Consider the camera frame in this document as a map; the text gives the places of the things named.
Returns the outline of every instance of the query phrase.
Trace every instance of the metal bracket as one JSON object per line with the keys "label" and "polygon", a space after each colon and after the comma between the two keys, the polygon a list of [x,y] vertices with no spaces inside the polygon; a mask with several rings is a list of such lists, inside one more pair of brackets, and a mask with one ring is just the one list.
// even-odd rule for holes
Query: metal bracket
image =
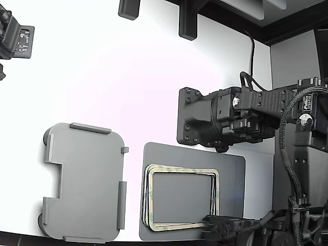
{"label": "metal bracket", "polygon": [[197,38],[197,14],[209,0],[182,0],[180,4],[179,36]]}
{"label": "metal bracket", "polygon": [[140,0],[120,0],[118,15],[134,21],[139,16],[139,9]]}
{"label": "metal bracket", "polygon": [[[188,40],[197,38],[197,14],[209,0],[181,0],[179,36]],[[118,15],[135,20],[139,16],[140,0],[120,0]]]}

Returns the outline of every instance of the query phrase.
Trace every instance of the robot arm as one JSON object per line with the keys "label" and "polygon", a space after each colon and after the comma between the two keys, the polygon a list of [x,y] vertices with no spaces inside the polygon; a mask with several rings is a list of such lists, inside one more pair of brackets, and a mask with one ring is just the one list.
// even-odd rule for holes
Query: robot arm
{"label": "robot arm", "polygon": [[[233,144],[254,144],[274,137],[279,129],[282,164],[292,194],[288,209],[270,211],[259,221],[209,215],[204,220],[211,226],[203,238],[233,245],[321,245],[328,200],[328,167],[324,161],[328,150],[328,84],[310,78],[289,87],[255,91],[254,79],[244,72],[240,76],[241,87],[207,96],[191,88],[180,90],[177,141],[226,152]],[[284,146],[287,122],[296,124],[293,161]]]}
{"label": "robot arm", "polygon": [[[0,5],[0,59],[31,58],[34,27],[21,26],[11,11]],[[0,80],[6,75],[0,64]]]}

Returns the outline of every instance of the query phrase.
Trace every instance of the gray metal plate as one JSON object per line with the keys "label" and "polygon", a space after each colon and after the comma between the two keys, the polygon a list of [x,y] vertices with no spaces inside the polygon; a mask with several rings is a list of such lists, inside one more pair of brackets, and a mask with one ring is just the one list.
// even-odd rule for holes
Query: gray metal plate
{"label": "gray metal plate", "polygon": [[[144,170],[150,164],[184,168],[214,168],[220,179],[220,215],[243,217],[245,159],[190,148],[149,142],[145,145]],[[180,173],[155,174],[153,201],[155,222],[200,222],[209,213],[210,177]],[[141,220],[143,241],[199,240],[203,229],[153,232]]]}
{"label": "gray metal plate", "polygon": [[61,165],[61,177],[59,198],[44,197],[41,230],[65,241],[114,240],[124,228],[126,183],[121,181],[127,149],[122,138],[105,128],[57,124],[44,142],[46,162]]}

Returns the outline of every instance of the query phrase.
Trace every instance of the black cable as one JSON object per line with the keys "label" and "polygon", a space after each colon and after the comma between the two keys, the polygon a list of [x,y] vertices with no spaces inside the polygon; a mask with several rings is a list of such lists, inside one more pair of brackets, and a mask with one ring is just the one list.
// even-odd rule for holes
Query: black cable
{"label": "black cable", "polygon": [[246,30],[243,30],[248,37],[250,37],[251,39],[251,42],[252,42],[252,53],[251,53],[251,67],[250,67],[250,74],[251,74],[251,77],[253,77],[253,66],[254,66],[254,53],[255,53],[255,41],[254,39],[252,38],[252,36],[250,35],[250,33]]}
{"label": "black cable", "polygon": [[256,82],[256,80],[252,77],[252,82],[254,82],[254,84],[256,84],[256,86],[262,90],[262,91],[267,91],[265,88],[263,88],[258,82]]}
{"label": "black cable", "polygon": [[241,82],[241,87],[246,87],[245,84],[245,79],[247,81],[247,85],[250,91],[253,91],[253,85],[252,85],[252,80],[250,79],[250,75],[247,74],[246,72],[240,72],[240,82]]}
{"label": "black cable", "polygon": [[247,228],[244,228],[244,229],[241,229],[241,230],[238,230],[236,231],[236,235],[237,236],[240,236],[240,235],[243,235],[245,233],[250,233],[256,229],[259,229],[261,228],[264,224],[276,219],[276,218],[279,218],[279,217],[283,217],[286,215],[286,212],[287,210],[286,209],[282,209],[282,210],[279,210],[277,212],[271,210],[269,211],[261,220],[259,220],[259,222],[251,227],[247,227]]}

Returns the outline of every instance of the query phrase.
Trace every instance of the white table surface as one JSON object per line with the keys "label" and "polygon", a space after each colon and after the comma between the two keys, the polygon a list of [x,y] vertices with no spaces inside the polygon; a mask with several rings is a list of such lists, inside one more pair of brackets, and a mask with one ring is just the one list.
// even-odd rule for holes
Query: white table surface
{"label": "white table surface", "polygon": [[[239,72],[248,70],[248,37],[199,16],[191,42],[178,36],[176,5],[142,0],[139,18],[130,21],[117,15],[118,3],[2,0],[20,24],[35,26],[35,37],[30,60],[2,62],[0,231],[42,236],[42,199],[57,197],[59,179],[59,168],[44,162],[42,137],[59,122],[78,122],[110,128],[130,147],[126,229],[116,240],[140,241],[144,145],[179,145],[179,89],[205,95],[238,86]],[[258,42],[254,74],[272,87],[270,49]],[[271,209],[274,142],[236,145],[229,153],[247,161],[244,216],[260,218]]]}

